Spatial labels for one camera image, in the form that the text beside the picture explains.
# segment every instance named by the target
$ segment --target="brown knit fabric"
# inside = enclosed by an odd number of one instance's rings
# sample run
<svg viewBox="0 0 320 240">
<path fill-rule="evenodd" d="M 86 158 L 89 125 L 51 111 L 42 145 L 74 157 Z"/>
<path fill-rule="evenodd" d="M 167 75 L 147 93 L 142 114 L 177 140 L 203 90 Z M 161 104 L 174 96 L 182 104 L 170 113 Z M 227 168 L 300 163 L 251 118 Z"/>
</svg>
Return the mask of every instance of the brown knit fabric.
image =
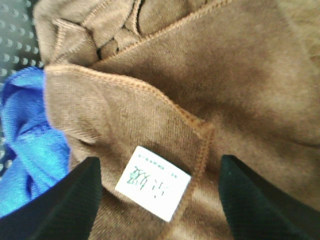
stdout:
<svg viewBox="0 0 320 240">
<path fill-rule="evenodd" d="M 320 210 L 320 71 L 286 9 L 276 0 L 40 1 L 49 120 L 67 136 L 71 167 L 101 160 L 90 239 L 232 239 L 218 195 L 223 154 Z M 136 146 L 192 176 L 169 223 L 115 191 Z"/>
</svg>

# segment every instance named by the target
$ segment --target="white label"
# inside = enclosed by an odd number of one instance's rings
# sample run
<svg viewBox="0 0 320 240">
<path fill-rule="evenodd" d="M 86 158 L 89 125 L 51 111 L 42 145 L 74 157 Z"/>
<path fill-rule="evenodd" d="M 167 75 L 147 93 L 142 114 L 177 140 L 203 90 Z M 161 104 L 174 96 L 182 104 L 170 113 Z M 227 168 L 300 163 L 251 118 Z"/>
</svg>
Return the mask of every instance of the white label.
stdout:
<svg viewBox="0 0 320 240">
<path fill-rule="evenodd" d="M 167 160 L 137 146 L 115 190 L 170 222 L 190 179 Z"/>
</svg>

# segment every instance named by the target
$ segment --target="dark gray surface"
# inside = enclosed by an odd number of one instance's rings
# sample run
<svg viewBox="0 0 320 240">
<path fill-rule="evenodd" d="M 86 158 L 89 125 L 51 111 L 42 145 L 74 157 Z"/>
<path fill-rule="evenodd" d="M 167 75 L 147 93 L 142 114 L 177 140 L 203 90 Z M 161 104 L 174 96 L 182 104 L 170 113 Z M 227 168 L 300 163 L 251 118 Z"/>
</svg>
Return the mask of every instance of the dark gray surface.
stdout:
<svg viewBox="0 0 320 240">
<path fill-rule="evenodd" d="M 7 77 L 29 66 L 43 67 L 36 38 L 33 7 L 37 0 L 0 0 L 0 88 Z M 13 156 L 0 132 L 0 178 Z"/>
</svg>

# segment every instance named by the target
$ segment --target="blue fabric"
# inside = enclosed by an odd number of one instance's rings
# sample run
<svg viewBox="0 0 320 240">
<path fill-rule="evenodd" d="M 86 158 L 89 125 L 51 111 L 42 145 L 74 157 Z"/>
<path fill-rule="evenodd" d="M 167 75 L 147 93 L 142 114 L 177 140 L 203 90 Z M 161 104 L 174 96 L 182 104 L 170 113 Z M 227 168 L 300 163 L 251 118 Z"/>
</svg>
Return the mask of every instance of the blue fabric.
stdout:
<svg viewBox="0 0 320 240">
<path fill-rule="evenodd" d="M 44 104 L 45 74 L 28 67 L 4 83 L 1 121 L 15 159 L 0 181 L 0 217 L 35 199 L 68 173 L 70 149 L 52 128 Z"/>
</svg>

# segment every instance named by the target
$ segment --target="dotted surface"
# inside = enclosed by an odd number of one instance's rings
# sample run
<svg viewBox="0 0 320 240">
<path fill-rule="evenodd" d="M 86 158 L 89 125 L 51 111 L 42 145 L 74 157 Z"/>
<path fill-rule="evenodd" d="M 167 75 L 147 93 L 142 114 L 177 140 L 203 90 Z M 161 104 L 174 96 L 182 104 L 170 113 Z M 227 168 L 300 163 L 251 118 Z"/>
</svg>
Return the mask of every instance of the dotted surface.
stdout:
<svg viewBox="0 0 320 240">
<path fill-rule="evenodd" d="M 32 17 L 36 0 L 0 0 L 0 88 L 5 79 L 29 66 L 42 68 L 35 24 Z M 12 164 L 0 131 L 0 179 Z"/>
</svg>

